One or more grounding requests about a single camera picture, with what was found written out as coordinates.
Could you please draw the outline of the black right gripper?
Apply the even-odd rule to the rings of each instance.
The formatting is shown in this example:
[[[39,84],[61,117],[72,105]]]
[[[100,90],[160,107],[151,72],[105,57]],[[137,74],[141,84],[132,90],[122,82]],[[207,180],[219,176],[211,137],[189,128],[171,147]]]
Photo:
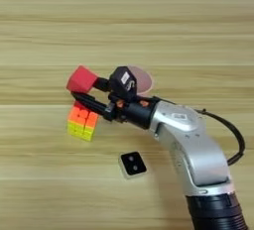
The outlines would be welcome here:
[[[108,92],[109,80],[103,77],[97,77],[93,87]],[[152,115],[157,103],[158,97],[143,97],[136,95],[131,100],[122,99],[115,94],[110,94],[108,106],[97,101],[93,96],[86,93],[72,92],[73,98],[87,109],[103,116],[105,120],[117,121],[120,123],[128,122],[144,130],[148,130],[151,124]]]

